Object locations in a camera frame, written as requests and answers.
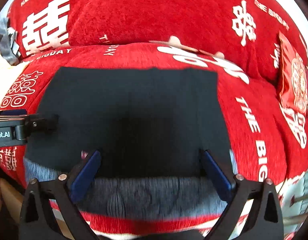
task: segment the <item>fuzzy red fabric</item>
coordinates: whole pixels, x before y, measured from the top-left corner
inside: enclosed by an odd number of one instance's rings
[[[187,46],[221,51],[250,77],[276,85],[281,31],[307,62],[298,28],[275,0],[15,0],[9,17],[22,57],[174,35]]]
[[[59,48],[27,60],[31,63],[12,85],[0,109],[25,108],[30,114],[35,113],[45,88],[61,66],[99,69],[157,67],[163,70],[193,67],[217,72],[218,100],[238,163],[238,172],[256,181],[269,177],[278,185],[308,168],[308,119],[294,111],[286,112],[276,99],[273,85],[248,77],[228,61],[151,43]],[[15,152],[16,171],[7,169],[4,159],[2,168],[25,185],[23,167],[18,166],[24,156],[24,148],[17,147]],[[83,215],[89,219],[94,230],[136,235],[182,230],[219,216],[213,214],[185,220],[143,222],[87,213]]]
[[[307,76],[302,58],[280,32],[281,61],[277,92],[285,108],[305,114],[307,111]]]

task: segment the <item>blue gripper pad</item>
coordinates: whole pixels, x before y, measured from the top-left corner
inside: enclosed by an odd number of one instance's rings
[[[202,153],[201,164],[220,199],[229,203],[232,200],[232,185],[208,151]]]
[[[95,174],[101,165],[101,153],[95,151],[92,157],[87,161],[83,169],[77,175],[70,187],[70,199],[75,204],[83,199],[88,187],[94,180]]]

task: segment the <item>black cloth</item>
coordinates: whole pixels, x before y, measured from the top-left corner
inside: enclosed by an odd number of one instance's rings
[[[37,112],[58,114],[57,131],[33,133],[25,156],[68,172],[81,151],[103,150],[98,176],[200,176],[199,149],[229,153],[217,73],[62,67]]]

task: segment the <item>red pillow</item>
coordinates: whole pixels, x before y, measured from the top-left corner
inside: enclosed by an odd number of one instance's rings
[[[275,0],[15,0],[9,17],[22,57],[59,46],[176,36],[185,46],[220,51],[250,77],[276,84],[281,31],[307,60],[298,28]]]
[[[307,76],[305,66],[296,49],[280,32],[281,65],[277,87],[283,108],[305,114],[307,111]]]

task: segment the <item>red cushion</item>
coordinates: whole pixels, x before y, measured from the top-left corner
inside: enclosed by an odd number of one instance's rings
[[[50,46],[167,41],[174,35],[183,45],[221,51],[250,77],[276,84],[281,31],[307,60],[298,28],[275,0],[15,0],[9,17],[22,57]]]

